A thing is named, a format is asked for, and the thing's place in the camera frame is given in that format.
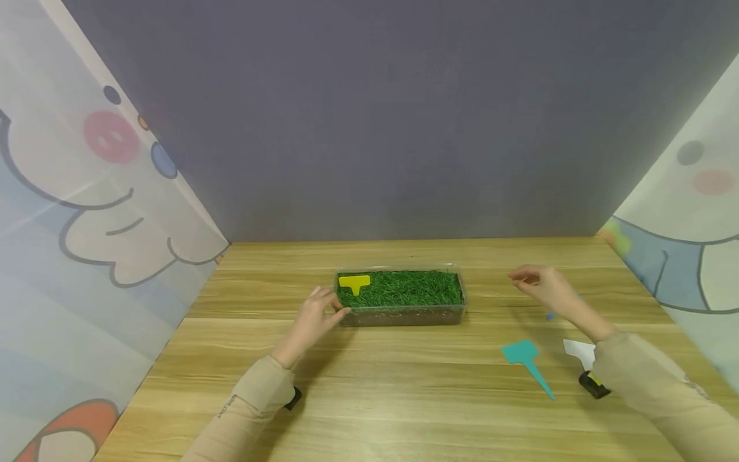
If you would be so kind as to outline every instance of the artificial grass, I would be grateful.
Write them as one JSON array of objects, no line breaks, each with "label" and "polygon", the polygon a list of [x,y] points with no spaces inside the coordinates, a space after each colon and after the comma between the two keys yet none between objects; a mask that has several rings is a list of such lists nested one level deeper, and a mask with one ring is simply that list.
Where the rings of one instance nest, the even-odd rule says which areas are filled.
[{"label": "artificial grass", "polygon": [[[348,287],[338,287],[338,278],[369,274],[372,284],[365,285],[359,296]],[[455,273],[444,271],[367,271],[339,273],[338,300],[351,308],[461,305],[464,303],[462,285]]]}]

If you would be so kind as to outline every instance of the cartoon wall panel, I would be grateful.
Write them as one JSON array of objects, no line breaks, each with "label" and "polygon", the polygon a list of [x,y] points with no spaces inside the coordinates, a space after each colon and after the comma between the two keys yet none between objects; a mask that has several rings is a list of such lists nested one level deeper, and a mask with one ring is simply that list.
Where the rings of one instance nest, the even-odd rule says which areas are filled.
[{"label": "cartoon wall panel", "polygon": [[601,230],[739,392],[739,58]]},{"label": "cartoon wall panel", "polygon": [[60,2],[0,56],[0,461],[85,462],[228,243]]}]

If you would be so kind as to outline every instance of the gray wall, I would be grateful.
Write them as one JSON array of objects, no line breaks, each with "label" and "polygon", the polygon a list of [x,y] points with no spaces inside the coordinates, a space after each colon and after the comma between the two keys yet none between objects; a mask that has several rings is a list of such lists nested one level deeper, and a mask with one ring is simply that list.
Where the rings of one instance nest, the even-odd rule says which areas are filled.
[{"label": "gray wall", "polygon": [[233,241],[593,234],[739,1],[64,0]]}]

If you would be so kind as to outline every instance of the person's right hand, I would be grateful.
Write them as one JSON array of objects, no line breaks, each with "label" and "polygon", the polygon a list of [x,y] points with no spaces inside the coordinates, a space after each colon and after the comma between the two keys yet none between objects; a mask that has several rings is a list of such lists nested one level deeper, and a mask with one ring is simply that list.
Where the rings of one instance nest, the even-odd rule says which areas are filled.
[{"label": "person's right hand", "polygon": [[523,265],[510,273],[513,285],[561,317],[571,320],[582,300],[567,279],[554,268]]},{"label": "person's right hand", "polygon": [[[331,314],[324,312],[329,305],[334,310]],[[298,358],[341,322],[351,310],[341,306],[332,288],[318,286],[300,306],[290,332],[275,345],[272,357],[285,369],[290,369]]]}]

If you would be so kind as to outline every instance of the table surface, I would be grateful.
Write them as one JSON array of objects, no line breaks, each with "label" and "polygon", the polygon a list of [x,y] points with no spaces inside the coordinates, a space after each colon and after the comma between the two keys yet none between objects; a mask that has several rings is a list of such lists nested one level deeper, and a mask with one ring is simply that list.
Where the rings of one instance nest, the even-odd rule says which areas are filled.
[{"label": "table surface", "polygon": [[[739,399],[598,238],[233,244],[96,460],[176,461],[249,365],[336,268],[453,262],[461,325],[337,327],[298,366],[304,397],[282,410],[251,461],[679,461],[615,394],[595,400],[562,339],[587,341],[519,293],[523,263],[561,269],[592,306],[672,356],[719,404]],[[501,347],[530,339],[556,400]]]}]

